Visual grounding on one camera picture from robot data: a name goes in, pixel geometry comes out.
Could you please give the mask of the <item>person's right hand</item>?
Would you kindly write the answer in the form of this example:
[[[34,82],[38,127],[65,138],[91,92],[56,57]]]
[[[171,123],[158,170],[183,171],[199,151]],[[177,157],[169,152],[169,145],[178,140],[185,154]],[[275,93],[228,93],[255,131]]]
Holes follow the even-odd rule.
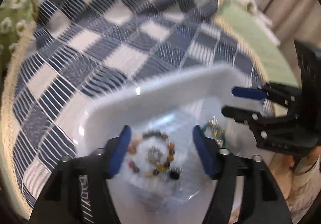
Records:
[[[309,155],[303,158],[294,158],[291,155],[283,155],[283,165],[290,168],[295,175],[303,175],[312,170],[320,157],[320,146],[315,147]]]

